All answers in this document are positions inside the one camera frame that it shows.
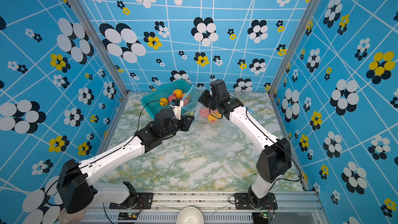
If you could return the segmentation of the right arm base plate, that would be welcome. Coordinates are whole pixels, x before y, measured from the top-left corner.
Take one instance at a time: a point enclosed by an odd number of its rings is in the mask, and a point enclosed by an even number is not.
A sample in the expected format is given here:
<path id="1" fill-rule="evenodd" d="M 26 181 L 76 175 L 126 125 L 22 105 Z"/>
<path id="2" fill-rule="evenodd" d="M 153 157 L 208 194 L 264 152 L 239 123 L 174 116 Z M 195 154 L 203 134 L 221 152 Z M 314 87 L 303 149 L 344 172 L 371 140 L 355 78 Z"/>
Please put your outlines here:
<path id="1" fill-rule="evenodd" d="M 252 193 L 235 193 L 234 203 L 237 210 L 277 210 L 278 205 L 275 195 L 268 193 L 259 199 Z"/>

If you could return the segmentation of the yellow round peach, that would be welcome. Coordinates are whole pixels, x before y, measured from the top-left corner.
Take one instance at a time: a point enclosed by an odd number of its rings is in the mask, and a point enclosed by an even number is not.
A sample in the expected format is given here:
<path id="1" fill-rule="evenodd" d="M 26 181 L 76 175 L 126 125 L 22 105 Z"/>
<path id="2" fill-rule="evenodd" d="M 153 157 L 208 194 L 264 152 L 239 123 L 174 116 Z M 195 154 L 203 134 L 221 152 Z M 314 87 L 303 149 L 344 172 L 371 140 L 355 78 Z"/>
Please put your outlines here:
<path id="1" fill-rule="evenodd" d="M 169 101 L 168 101 L 167 98 L 163 97 L 163 98 L 159 99 L 159 104 L 160 104 L 162 107 L 165 107 L 165 106 L 167 106 L 167 105 L 169 104 Z"/>

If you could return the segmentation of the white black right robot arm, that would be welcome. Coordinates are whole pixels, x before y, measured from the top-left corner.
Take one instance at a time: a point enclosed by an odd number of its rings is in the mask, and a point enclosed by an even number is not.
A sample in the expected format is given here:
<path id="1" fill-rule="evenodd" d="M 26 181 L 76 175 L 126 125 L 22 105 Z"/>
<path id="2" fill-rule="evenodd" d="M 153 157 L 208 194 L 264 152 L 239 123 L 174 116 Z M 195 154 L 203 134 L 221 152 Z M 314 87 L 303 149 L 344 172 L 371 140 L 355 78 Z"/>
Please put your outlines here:
<path id="1" fill-rule="evenodd" d="M 275 182 L 282 179 L 292 167 L 290 142 L 268 132 L 249 113 L 248 108 L 229 93 L 215 96 L 205 90 L 198 102 L 210 110 L 217 110 L 235 124 L 258 149 L 260 154 L 256 164 L 258 177 L 248 190 L 248 199 L 254 208 L 260 208 L 267 201 Z"/>

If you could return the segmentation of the teal plastic mesh basket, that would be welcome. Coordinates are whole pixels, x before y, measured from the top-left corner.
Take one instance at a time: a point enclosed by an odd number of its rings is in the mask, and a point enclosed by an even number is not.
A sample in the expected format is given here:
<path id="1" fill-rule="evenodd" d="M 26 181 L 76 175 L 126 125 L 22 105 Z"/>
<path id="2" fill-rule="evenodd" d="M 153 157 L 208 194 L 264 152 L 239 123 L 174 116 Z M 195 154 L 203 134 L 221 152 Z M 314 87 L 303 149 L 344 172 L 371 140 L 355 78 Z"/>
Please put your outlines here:
<path id="1" fill-rule="evenodd" d="M 142 105 L 145 107 L 148 114 L 154 118 L 155 114 L 158 113 L 160 110 L 167 108 L 167 106 L 162 107 L 159 104 L 159 99 L 165 97 L 169 101 L 169 97 L 173 95 L 173 91 L 175 89 L 187 90 L 190 87 L 193 87 L 190 83 L 186 82 L 185 80 L 176 80 L 170 84 L 167 84 L 157 91 L 150 93 L 149 95 L 144 96 L 141 99 Z"/>

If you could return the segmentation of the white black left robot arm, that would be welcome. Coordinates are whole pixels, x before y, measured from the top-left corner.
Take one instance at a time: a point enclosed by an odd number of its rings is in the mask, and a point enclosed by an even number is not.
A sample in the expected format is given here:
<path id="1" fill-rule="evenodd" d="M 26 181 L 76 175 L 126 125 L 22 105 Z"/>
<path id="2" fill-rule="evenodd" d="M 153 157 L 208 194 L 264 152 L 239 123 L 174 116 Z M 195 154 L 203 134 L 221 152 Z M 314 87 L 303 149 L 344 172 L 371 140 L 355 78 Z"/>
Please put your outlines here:
<path id="1" fill-rule="evenodd" d="M 98 180 L 127 161 L 158 147 L 179 131 L 187 132 L 193 121 L 192 115 L 177 118 L 171 109 L 163 109 L 155 115 L 154 121 L 120 145 L 81 162 L 72 159 L 64 163 L 57 191 L 66 212 L 75 214 L 96 203 L 114 203 L 124 208 L 138 206 L 138 195 L 130 182 L 103 184 Z"/>

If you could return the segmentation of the yellow orange peach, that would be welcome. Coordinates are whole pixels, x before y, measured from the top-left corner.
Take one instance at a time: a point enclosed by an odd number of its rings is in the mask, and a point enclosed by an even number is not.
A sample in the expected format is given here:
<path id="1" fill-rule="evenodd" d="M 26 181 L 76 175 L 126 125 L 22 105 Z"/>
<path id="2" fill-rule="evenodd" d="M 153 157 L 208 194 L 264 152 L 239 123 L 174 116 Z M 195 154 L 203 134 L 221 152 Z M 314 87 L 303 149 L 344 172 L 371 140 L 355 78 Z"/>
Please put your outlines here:
<path id="1" fill-rule="evenodd" d="M 217 123 L 218 122 L 218 118 L 214 117 L 213 115 L 208 115 L 207 120 L 210 123 Z"/>

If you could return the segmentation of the pink peach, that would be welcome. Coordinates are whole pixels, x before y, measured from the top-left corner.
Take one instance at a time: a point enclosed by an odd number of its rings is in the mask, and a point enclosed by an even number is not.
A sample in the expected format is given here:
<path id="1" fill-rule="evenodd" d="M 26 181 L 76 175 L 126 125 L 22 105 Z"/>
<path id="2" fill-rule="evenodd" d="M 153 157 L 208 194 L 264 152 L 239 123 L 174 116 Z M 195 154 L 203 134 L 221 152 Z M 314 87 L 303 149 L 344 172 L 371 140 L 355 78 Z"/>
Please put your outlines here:
<path id="1" fill-rule="evenodd" d="M 203 118 L 207 118 L 210 114 L 209 108 L 202 108 L 200 110 L 200 116 Z"/>

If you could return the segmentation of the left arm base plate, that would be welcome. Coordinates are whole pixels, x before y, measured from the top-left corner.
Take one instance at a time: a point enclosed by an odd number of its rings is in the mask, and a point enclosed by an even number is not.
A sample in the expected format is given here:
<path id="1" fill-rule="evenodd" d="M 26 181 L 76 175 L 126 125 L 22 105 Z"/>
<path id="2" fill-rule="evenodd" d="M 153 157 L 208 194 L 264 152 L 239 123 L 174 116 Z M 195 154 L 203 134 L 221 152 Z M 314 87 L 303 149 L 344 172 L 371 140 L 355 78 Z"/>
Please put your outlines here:
<path id="1" fill-rule="evenodd" d="M 137 209 L 145 210 L 151 209 L 154 193 L 152 192 L 138 192 L 129 196 L 123 203 L 111 203 L 110 209 Z"/>

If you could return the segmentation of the clear zip bag blue zipper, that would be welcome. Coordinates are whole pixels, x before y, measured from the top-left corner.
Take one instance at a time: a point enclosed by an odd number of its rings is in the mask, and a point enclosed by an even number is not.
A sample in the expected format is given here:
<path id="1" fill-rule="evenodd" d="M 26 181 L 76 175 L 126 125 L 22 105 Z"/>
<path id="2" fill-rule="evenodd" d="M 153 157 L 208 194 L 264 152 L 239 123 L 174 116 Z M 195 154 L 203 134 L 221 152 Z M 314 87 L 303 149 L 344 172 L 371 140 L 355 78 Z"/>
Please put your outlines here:
<path id="1" fill-rule="evenodd" d="M 181 97 L 181 99 L 184 101 L 182 114 L 193 115 L 195 120 L 210 123 L 207 120 L 207 118 L 203 118 L 200 116 L 200 110 L 202 108 L 206 108 L 205 106 L 203 106 L 201 103 L 198 102 L 199 97 L 204 91 L 205 91 L 204 88 L 198 88 L 198 87 L 190 87 L 187 90 L 183 90 L 183 95 Z M 220 121 L 223 118 L 223 116 L 220 113 L 218 113 L 217 110 L 209 109 L 209 111 L 210 115 L 213 115 L 214 117 L 218 118 L 218 121 Z"/>

